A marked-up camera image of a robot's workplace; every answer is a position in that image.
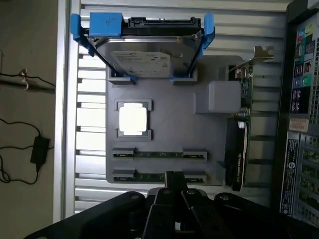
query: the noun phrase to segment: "gray plastic block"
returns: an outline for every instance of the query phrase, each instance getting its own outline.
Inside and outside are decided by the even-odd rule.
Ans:
[[[196,113],[237,113],[241,107],[239,81],[211,81],[196,93]]]

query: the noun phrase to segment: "metal side panel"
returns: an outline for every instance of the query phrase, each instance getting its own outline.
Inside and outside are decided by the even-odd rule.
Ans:
[[[70,13],[79,13],[82,25],[88,27],[90,12],[122,12],[124,18],[145,16],[152,19],[187,19],[195,16],[203,19],[207,11],[213,11],[216,38],[204,54],[238,55],[243,60],[249,60],[253,57],[254,46],[272,45],[275,48],[275,58],[259,66],[254,84],[256,87],[278,88],[284,50],[285,11],[289,2],[290,0],[59,0],[54,220],[69,217],[127,190],[146,193],[149,188],[162,186],[110,184],[105,180],[106,67],[101,60],[90,57],[84,48],[78,47],[69,39],[66,26]],[[265,93],[261,92],[255,97],[265,97]],[[277,111],[276,105],[268,107],[272,109],[269,111]],[[269,127],[267,122],[264,123],[264,129]],[[268,150],[272,148],[271,142],[261,144],[256,139],[256,149],[251,154],[254,159],[268,159],[271,157]],[[249,180],[255,183],[261,177],[262,182],[268,180],[267,175],[253,174],[249,175]],[[206,186],[202,189],[210,197],[231,191],[229,187],[220,186]],[[238,195],[268,205],[270,190],[243,188]]]

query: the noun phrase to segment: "white label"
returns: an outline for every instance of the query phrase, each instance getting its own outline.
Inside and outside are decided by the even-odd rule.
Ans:
[[[169,78],[169,55],[161,52],[113,51],[112,57],[128,75]]]
[[[291,118],[289,121],[289,130],[306,133],[308,131],[309,119]]]

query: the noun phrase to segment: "hard drive label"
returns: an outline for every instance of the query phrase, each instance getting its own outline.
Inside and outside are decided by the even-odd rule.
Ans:
[[[288,139],[283,185],[282,185],[282,192],[281,192],[280,213],[283,213],[289,216],[291,216],[292,214],[293,203],[294,203],[298,146],[299,146],[299,140]]]
[[[162,52],[113,51],[111,55],[128,75],[143,78],[170,77],[170,56]]]

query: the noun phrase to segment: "sticker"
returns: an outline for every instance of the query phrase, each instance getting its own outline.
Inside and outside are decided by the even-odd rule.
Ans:
[[[312,35],[314,33],[314,29],[315,29],[315,25],[313,24],[308,25],[305,29],[306,37]]]
[[[315,41],[312,41],[312,35],[306,38],[306,48],[305,48],[305,57],[304,60],[308,61],[310,59],[313,59],[314,53],[315,53]]]
[[[113,51],[111,55],[128,75],[170,77],[170,57],[162,52]]]
[[[294,78],[302,76],[303,75],[303,69],[304,69],[304,65],[303,64],[296,64],[295,65],[295,70],[294,70]]]
[[[304,132],[308,131],[309,119],[291,118],[289,120],[289,130]]]
[[[288,139],[286,148],[286,161],[284,166],[284,178],[280,200],[280,213],[286,215],[292,214],[292,208],[294,204],[298,145],[299,140]]]

